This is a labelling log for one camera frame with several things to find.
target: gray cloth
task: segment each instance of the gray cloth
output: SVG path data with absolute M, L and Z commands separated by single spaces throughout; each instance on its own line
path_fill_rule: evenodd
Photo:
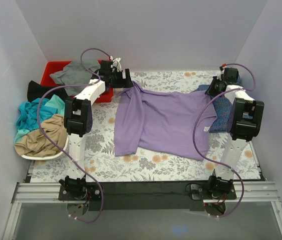
M 100 63 L 98 60 L 84 60 L 84 65 L 91 69 L 93 72 L 100 69 Z M 60 85 L 78 85 L 78 84 L 88 84 L 92 77 L 92 73 L 85 70 L 79 60 L 74 60 L 68 65 L 66 65 L 62 71 L 57 71 L 56 73 L 50 74 L 50 77 L 56 84 Z M 69 96 L 74 96 L 82 92 L 83 86 L 67 87 L 65 89 Z

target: white wall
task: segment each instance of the white wall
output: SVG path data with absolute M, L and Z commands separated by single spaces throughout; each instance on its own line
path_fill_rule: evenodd
M 50 61 L 95 47 L 132 71 L 171 71 L 233 62 L 267 0 L 16 2 Z
M 265 109 L 253 142 L 265 176 L 276 182 L 282 197 L 282 1 L 268 1 L 236 62 L 250 67 L 257 78 L 251 95 L 264 101 Z M 251 81 L 247 76 L 245 83 Z
M 40 81 L 46 58 L 14 0 L 0 0 L 0 239 L 16 182 L 28 161 L 13 147 L 18 106 L 26 100 L 27 83 Z

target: floral pattern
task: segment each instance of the floral pattern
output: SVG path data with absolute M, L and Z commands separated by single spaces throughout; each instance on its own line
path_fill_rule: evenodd
M 135 72 L 131 73 L 145 89 L 156 92 L 189 93 L 201 84 L 210 84 L 218 71 L 197 72 Z M 93 127 L 86 141 L 85 170 L 101 182 L 185 181 L 207 180 L 217 164 L 197 161 L 162 152 L 138 148 L 137 153 L 114 156 L 114 124 L 119 97 L 114 91 L 111 103 L 92 106 Z M 219 161 L 227 142 L 227 133 L 210 134 L 207 157 Z M 36 161 L 32 183 L 55 183 L 66 176 L 69 168 L 66 157 L 51 161 Z M 248 144 L 237 165 L 243 179 L 260 179 L 258 167 Z

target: black metal frame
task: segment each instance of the black metal frame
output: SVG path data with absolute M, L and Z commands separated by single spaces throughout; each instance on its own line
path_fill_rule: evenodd
M 206 180 L 196 181 L 143 181 L 143 182 L 101 182 L 105 197 L 105 210 L 153 210 L 153 209 L 190 209 L 191 211 L 203 211 L 203 199 L 213 199 L 207 193 Z M 200 200 L 193 200 L 190 185 L 202 187 L 203 196 Z M 101 194 L 95 183 L 87 182 L 86 189 L 91 194 L 89 211 L 98 211 L 101 205 Z M 73 195 L 64 192 L 60 187 L 60 201 L 76 201 Z M 226 199 L 236 199 L 235 190 L 226 195 Z

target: teal cloth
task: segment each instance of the teal cloth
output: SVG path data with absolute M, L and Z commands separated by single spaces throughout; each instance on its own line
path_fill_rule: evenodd
M 40 98 L 32 102 L 24 102 L 20 105 L 20 117 L 16 121 L 17 134 L 14 139 L 14 143 L 17 143 L 27 133 L 38 129 L 36 111 Z M 40 107 L 40 122 L 51 118 L 54 114 L 64 115 L 65 103 L 57 95 L 49 100 L 44 98 Z
M 64 116 L 65 103 L 58 95 L 53 95 L 51 97 L 50 101 L 48 101 L 44 106 L 56 108 L 57 114 L 61 114 L 61 115 Z

